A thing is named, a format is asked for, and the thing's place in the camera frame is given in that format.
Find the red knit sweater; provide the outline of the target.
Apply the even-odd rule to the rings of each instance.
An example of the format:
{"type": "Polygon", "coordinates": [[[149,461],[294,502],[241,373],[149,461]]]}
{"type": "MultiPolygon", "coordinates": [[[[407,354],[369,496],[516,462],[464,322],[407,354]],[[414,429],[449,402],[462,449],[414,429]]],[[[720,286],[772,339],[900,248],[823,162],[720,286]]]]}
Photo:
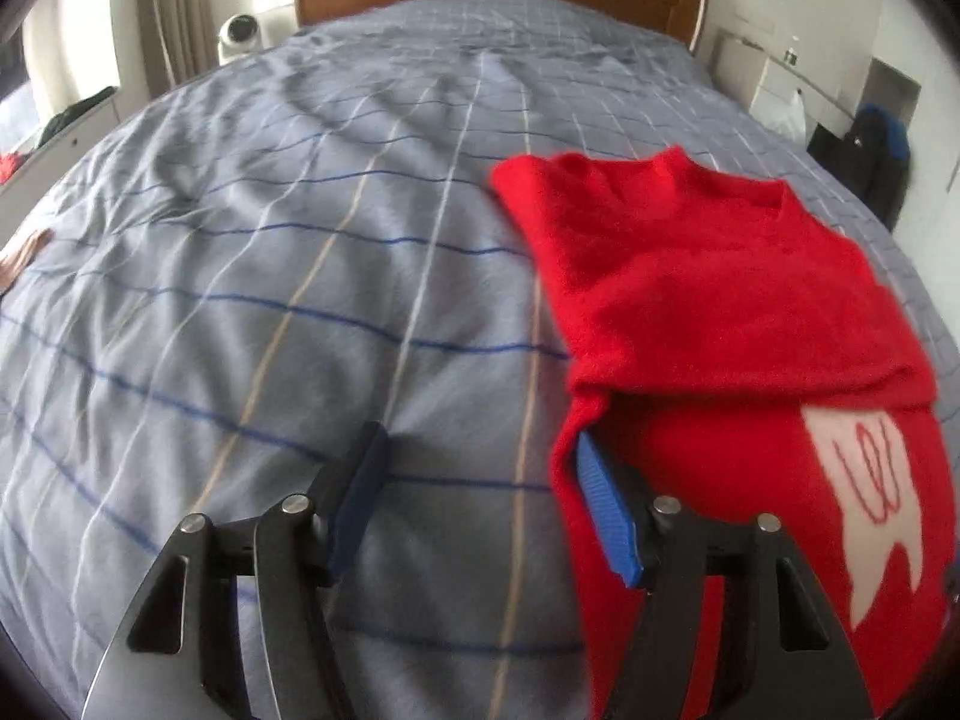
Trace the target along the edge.
{"type": "Polygon", "coordinates": [[[491,183],[568,348],[551,449],[593,709],[643,599],[613,572],[574,468],[581,434],[695,514],[781,520],[822,583],[875,710],[934,655],[955,502],[937,383],[861,249],[788,184],[680,148],[514,156],[491,183]]]}

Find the folded green pink clothes pile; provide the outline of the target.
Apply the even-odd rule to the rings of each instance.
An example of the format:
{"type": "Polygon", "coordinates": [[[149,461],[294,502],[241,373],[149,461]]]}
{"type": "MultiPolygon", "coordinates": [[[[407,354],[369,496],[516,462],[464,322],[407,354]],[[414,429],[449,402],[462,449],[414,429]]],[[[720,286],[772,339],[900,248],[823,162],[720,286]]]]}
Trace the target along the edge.
{"type": "Polygon", "coordinates": [[[50,229],[36,229],[19,241],[11,241],[2,249],[0,255],[0,296],[13,288],[21,273],[36,259],[37,254],[52,241],[50,229]]]}

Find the dark clothes on cabinet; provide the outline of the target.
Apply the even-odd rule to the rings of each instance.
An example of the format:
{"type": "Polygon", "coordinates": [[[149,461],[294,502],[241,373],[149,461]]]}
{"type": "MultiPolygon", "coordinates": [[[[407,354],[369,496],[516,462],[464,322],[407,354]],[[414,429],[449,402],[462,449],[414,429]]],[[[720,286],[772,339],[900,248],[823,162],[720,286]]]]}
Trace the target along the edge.
{"type": "Polygon", "coordinates": [[[37,148],[43,148],[46,143],[49,143],[55,135],[59,135],[60,132],[64,132],[65,128],[70,127],[73,122],[78,121],[80,117],[88,114],[91,109],[98,107],[99,104],[103,104],[107,99],[112,98],[114,94],[119,91],[117,86],[105,86],[99,93],[89,96],[89,98],[82,99],[78,103],[73,103],[68,107],[65,107],[62,112],[55,114],[50,121],[47,122],[44,127],[41,137],[39,137],[39,142],[37,142],[37,148]]]}

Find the blue-grey plaid bed cover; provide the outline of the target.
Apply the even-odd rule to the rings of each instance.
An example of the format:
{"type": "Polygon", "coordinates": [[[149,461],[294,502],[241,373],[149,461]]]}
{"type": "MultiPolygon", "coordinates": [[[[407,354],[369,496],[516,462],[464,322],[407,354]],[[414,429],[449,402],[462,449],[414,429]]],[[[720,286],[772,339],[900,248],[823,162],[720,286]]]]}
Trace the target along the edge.
{"type": "Polygon", "coordinates": [[[301,31],[166,94],[32,212],[2,301],[2,624],[78,717],[167,537],[253,517],[382,419],[392,475],[332,596],[366,718],[581,718],[548,452],[566,359],[488,188],[516,153],[680,146],[782,179],[864,250],[939,379],[913,264],[686,47],[562,0],[416,0],[301,31]]]}

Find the dark jacket on chair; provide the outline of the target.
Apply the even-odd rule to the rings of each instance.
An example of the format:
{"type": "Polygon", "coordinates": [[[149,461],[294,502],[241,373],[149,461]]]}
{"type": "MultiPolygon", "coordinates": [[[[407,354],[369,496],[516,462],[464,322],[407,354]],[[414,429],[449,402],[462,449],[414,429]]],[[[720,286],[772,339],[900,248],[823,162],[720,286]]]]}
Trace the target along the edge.
{"type": "Polygon", "coordinates": [[[864,104],[843,137],[817,125],[809,154],[861,200],[889,231],[907,196],[911,151],[907,127],[877,104],[864,104]]]}

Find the white window-side cabinet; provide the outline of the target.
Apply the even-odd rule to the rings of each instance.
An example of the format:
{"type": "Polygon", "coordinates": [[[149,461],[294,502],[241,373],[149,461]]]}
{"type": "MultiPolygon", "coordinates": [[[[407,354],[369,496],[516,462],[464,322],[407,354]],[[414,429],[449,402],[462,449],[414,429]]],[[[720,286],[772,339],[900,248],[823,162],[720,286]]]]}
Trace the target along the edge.
{"type": "Polygon", "coordinates": [[[110,93],[29,156],[2,185],[2,242],[13,236],[37,202],[120,123],[114,93],[110,93]]]}

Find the white plastic bag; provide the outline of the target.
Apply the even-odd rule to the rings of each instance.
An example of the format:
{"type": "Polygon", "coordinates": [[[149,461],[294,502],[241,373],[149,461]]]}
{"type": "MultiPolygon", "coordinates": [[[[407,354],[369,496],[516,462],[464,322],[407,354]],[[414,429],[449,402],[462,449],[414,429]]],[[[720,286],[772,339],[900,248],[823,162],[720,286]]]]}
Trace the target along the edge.
{"type": "Polygon", "coordinates": [[[765,127],[794,145],[807,143],[807,119],[805,119],[804,94],[794,89],[788,99],[771,94],[766,103],[765,127]]]}

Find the white bedside dresser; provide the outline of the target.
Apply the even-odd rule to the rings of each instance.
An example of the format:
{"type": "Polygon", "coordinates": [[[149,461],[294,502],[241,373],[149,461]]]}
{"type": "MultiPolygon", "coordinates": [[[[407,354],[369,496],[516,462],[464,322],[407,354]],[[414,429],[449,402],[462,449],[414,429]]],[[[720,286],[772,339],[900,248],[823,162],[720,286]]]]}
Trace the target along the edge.
{"type": "Polygon", "coordinates": [[[762,127],[765,127],[766,103],[771,94],[788,99],[794,89],[799,88],[804,94],[807,119],[807,143],[804,146],[811,141],[817,125],[843,137],[853,123],[849,112],[814,83],[805,80],[793,67],[738,37],[721,36],[718,39],[713,80],[721,93],[742,107],[762,127]]]}

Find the beige curtain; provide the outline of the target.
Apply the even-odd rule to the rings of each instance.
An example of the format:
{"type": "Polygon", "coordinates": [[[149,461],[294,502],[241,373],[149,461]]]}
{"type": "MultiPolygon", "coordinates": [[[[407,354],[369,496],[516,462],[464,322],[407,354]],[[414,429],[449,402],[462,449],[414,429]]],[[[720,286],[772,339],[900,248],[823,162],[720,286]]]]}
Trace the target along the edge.
{"type": "Polygon", "coordinates": [[[139,0],[139,20],[153,98],[217,66],[210,0],[139,0]]]}

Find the white round bedside device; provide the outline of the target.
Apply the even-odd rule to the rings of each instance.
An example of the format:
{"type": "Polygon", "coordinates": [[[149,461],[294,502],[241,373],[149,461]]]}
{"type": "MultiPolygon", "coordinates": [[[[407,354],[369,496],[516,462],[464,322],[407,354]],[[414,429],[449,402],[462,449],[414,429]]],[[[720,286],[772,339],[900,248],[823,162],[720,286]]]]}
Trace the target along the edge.
{"type": "Polygon", "coordinates": [[[218,31],[218,64],[222,67],[263,48],[260,21],[251,13],[236,13],[218,31]]]}

